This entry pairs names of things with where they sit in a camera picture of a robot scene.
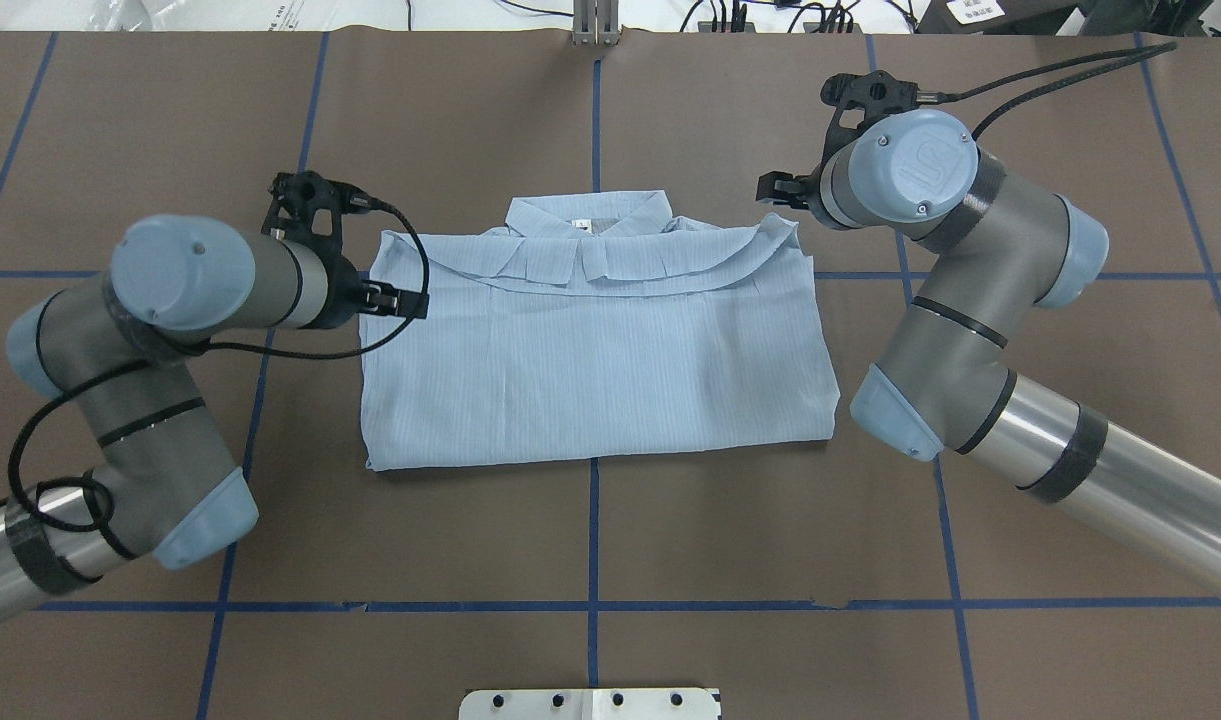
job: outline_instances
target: light blue shirt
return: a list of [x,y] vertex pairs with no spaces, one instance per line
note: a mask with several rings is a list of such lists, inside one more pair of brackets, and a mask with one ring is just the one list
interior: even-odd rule
[[[829,438],[838,380],[797,223],[674,218],[664,192],[519,196],[421,236],[429,317],[361,356],[369,466],[495,465]],[[371,277],[418,287],[409,237]],[[363,315],[364,345],[393,319]]]

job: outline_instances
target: white mounting plate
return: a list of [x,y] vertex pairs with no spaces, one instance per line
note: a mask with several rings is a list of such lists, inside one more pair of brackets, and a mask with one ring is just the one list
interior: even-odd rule
[[[674,696],[680,705],[674,705]],[[463,698],[459,720],[720,720],[720,691],[474,691]]]

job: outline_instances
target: light blue joint cap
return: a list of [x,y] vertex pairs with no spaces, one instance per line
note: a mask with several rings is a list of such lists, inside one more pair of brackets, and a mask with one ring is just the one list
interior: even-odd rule
[[979,148],[961,120],[911,110],[875,123],[853,145],[853,196],[893,223],[939,218],[961,203],[979,172]]
[[1087,284],[1099,277],[1099,270],[1107,261],[1107,229],[1066,196],[1059,195],[1059,200],[1068,209],[1068,250],[1050,292],[1035,301],[1039,308],[1062,308],[1076,300]]
[[215,218],[153,215],[112,251],[112,290],[144,323],[199,331],[231,319],[254,287],[245,238]]
[[943,450],[939,436],[875,365],[853,393],[851,416],[872,437],[913,460],[928,463]]
[[255,520],[259,509],[237,467],[170,530],[151,554],[162,567],[179,570],[239,541]]
[[6,358],[10,360],[11,369],[15,369],[15,373],[20,376],[21,381],[28,383],[28,387],[39,392],[40,395],[51,398],[51,400],[60,397],[62,392],[49,378],[46,369],[42,365],[37,333],[40,331],[42,314],[54,295],[20,315],[20,319],[10,325],[10,332],[6,333]]

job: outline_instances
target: shirt collar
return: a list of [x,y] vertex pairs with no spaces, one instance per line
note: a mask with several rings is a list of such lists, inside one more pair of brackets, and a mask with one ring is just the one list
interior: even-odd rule
[[587,195],[518,196],[508,207],[508,227],[524,237],[589,237],[570,220],[618,220],[610,237],[661,233],[672,222],[673,207],[662,190],[592,192]]

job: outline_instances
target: white paper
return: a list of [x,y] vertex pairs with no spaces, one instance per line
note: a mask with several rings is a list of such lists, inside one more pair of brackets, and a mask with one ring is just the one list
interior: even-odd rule
[[947,10],[963,26],[995,20],[1006,13],[1006,10],[998,5],[998,0],[950,0]]

